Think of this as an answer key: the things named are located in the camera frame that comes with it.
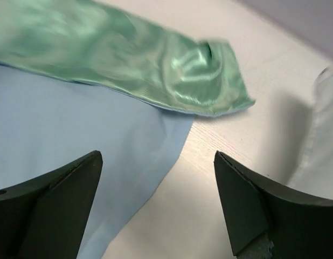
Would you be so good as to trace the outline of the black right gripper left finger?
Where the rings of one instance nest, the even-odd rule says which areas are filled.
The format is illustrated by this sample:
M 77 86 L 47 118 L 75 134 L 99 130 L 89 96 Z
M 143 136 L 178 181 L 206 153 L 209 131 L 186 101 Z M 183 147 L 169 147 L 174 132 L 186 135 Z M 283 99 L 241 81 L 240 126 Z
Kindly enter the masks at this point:
M 92 151 L 0 189 L 0 258 L 76 258 L 102 171 Z

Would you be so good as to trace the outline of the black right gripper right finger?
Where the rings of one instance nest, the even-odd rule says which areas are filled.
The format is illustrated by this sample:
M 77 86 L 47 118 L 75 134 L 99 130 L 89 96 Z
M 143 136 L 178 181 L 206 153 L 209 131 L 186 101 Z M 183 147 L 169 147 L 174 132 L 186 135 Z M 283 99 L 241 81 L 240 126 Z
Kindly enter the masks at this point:
M 223 152 L 214 170 L 236 258 L 333 258 L 333 200 L 282 185 Z

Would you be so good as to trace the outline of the white pillow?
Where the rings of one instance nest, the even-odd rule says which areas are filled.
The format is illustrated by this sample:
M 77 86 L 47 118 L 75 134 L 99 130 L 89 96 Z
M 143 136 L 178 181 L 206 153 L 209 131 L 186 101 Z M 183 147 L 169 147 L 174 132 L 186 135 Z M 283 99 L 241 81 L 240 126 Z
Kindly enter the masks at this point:
M 299 164 L 287 186 L 333 200 L 333 67 L 315 80 L 315 103 Z

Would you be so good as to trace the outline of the blue green satin pillowcase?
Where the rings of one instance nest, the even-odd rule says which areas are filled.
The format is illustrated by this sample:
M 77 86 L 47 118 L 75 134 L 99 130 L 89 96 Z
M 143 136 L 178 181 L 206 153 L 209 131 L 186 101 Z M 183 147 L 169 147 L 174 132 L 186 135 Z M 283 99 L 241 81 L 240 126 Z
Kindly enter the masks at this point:
M 254 105 L 230 44 L 95 1 L 0 1 L 0 188 L 97 150 L 78 258 L 101 258 L 176 163 L 194 117 Z

